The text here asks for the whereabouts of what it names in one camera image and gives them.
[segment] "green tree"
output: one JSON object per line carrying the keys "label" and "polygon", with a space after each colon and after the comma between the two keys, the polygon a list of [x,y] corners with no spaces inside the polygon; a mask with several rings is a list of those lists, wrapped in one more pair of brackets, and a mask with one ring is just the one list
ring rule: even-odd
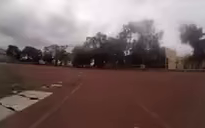
{"label": "green tree", "polygon": [[156,64],[164,63],[160,62],[160,58],[163,58],[160,47],[163,31],[155,28],[153,20],[129,22],[125,27],[128,30],[129,51],[133,64],[145,64],[153,67]]}
{"label": "green tree", "polygon": [[58,62],[67,64],[68,53],[66,52],[67,46],[59,46],[56,44],[44,47],[44,57],[47,61],[55,60],[55,65],[58,65]]}
{"label": "green tree", "polygon": [[21,55],[21,50],[15,45],[9,45],[6,54],[14,59],[19,60]]}
{"label": "green tree", "polygon": [[203,29],[195,24],[183,24],[180,26],[180,38],[184,44],[189,44],[193,48],[191,60],[196,62],[199,68],[202,61],[205,61],[205,42],[201,38],[205,35]]}
{"label": "green tree", "polygon": [[42,58],[42,52],[41,50],[34,47],[26,46],[22,50],[22,56],[27,58],[26,61],[39,62],[39,60]]}

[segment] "foliage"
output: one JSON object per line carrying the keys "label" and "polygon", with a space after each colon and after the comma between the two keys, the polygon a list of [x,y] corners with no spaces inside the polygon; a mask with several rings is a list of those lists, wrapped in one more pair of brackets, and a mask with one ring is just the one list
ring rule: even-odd
{"label": "foliage", "polygon": [[203,29],[195,24],[183,24],[180,26],[180,38],[182,43],[189,44],[193,48],[194,61],[205,60],[205,40],[201,38],[205,35]]}
{"label": "foliage", "polygon": [[83,66],[90,65],[94,60],[94,66],[99,68],[107,64],[113,67],[128,64],[164,65],[165,53],[159,45],[162,35],[163,31],[155,29],[153,20],[129,22],[123,25],[117,37],[108,37],[101,32],[87,37],[82,47],[74,48],[73,63]]}
{"label": "foliage", "polygon": [[14,59],[19,60],[21,55],[21,50],[15,45],[9,45],[6,54]]}
{"label": "foliage", "polygon": [[48,63],[51,63],[52,60],[55,60],[55,65],[58,64],[58,61],[67,64],[69,57],[66,49],[67,46],[59,46],[56,44],[44,47],[43,59]]}
{"label": "foliage", "polygon": [[22,57],[26,57],[26,61],[29,62],[39,62],[39,60],[42,58],[42,52],[41,50],[34,47],[26,46],[22,50]]}

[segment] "white lane line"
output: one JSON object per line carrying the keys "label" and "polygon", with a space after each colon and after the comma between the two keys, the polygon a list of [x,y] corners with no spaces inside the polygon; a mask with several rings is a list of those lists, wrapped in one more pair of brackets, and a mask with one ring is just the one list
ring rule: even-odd
{"label": "white lane line", "polygon": [[80,89],[81,86],[82,86],[82,83],[77,85],[77,87],[75,89],[73,89],[73,91],[71,92],[70,95],[68,95],[62,99],[62,102],[60,104],[58,104],[57,106],[52,108],[49,112],[45,113],[39,120],[37,120],[35,123],[33,123],[29,128],[37,128],[38,125],[40,125],[43,121],[45,121],[47,118],[49,118],[53,113],[55,113],[57,110],[59,110],[61,108],[61,106],[69,99],[69,97],[71,95],[73,95],[78,89]]}
{"label": "white lane line", "polygon": [[164,128],[171,128],[166,121],[164,121],[158,114],[156,114],[155,112],[150,111],[147,107],[145,107],[142,104],[138,103],[138,106],[141,107],[146,113],[148,113],[152,118],[158,120]]}

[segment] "track surface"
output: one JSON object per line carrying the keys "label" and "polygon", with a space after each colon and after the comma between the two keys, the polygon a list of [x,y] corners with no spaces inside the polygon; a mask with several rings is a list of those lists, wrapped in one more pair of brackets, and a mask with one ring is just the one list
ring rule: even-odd
{"label": "track surface", "polygon": [[64,86],[3,128],[205,128],[205,73],[10,66]]}

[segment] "sky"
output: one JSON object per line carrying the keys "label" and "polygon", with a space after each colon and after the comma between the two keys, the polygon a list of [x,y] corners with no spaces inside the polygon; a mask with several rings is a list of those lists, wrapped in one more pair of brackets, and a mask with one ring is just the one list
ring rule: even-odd
{"label": "sky", "polygon": [[181,44],[179,25],[195,23],[205,31],[205,0],[0,0],[0,47],[75,46],[143,19],[164,30],[162,46],[186,55],[192,49]]}

